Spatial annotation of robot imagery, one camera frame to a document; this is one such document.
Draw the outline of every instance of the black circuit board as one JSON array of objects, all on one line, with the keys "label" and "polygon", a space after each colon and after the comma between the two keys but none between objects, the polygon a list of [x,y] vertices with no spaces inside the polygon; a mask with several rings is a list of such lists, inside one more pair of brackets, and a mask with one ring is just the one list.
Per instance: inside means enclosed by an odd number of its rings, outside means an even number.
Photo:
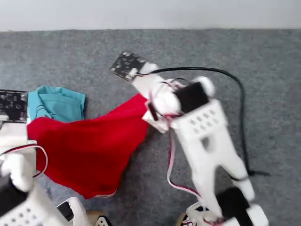
[{"label": "black circuit board", "polygon": [[9,116],[6,122],[27,121],[28,92],[0,89],[0,114]]},{"label": "black circuit board", "polygon": [[110,70],[119,77],[132,82],[135,76],[129,76],[130,71],[136,68],[137,72],[140,72],[146,62],[147,60],[141,56],[125,50],[120,54]]}]

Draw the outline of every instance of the hole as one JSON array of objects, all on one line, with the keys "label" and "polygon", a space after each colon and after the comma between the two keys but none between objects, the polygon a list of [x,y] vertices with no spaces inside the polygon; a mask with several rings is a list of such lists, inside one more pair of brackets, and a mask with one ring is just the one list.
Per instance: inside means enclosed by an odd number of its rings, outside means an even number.
[{"label": "hole", "polygon": [[202,139],[202,144],[207,152],[209,151],[209,148],[208,148],[209,143],[210,143],[209,138],[206,137],[206,138]]}]

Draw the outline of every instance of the carpet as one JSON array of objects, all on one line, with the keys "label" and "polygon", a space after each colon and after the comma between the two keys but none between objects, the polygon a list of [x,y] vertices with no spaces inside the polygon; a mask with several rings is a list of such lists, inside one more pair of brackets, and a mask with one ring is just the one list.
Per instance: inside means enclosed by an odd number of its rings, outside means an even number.
[{"label": "carpet", "polygon": [[[301,221],[301,31],[300,30],[125,30],[0,33],[0,89],[62,86],[85,93],[87,117],[114,109],[136,91],[109,72],[124,49],[162,67],[208,66],[228,70],[246,88],[246,135],[252,168],[271,177],[251,179],[272,226]],[[163,73],[165,78],[198,75],[216,85],[239,155],[239,89],[227,77],[205,72]],[[87,210],[103,210],[116,226],[172,226],[195,202],[166,181],[168,135],[154,133],[133,154],[117,193],[85,200],[47,177],[39,182],[58,204],[79,197]],[[173,178],[192,186],[178,145]],[[230,184],[218,169],[216,190]]]}]

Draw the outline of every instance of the red fabric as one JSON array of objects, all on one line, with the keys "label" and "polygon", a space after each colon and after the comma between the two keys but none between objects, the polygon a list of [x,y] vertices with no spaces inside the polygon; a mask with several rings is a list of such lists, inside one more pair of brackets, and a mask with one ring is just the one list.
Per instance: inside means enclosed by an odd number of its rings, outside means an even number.
[{"label": "red fabric", "polygon": [[[28,125],[28,136],[48,154],[45,174],[85,198],[114,193],[129,157],[145,139],[145,101],[136,95],[93,120],[62,123],[35,119]],[[37,169],[43,170],[44,166],[45,157],[37,151]]]}]

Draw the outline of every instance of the blue fabric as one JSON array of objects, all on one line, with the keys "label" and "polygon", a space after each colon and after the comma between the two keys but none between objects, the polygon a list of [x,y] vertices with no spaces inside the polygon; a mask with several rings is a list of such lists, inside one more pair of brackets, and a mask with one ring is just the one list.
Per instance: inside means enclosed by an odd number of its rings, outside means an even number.
[{"label": "blue fabric", "polygon": [[84,119],[85,94],[61,87],[41,86],[28,96],[31,120],[48,117],[62,122]]}]

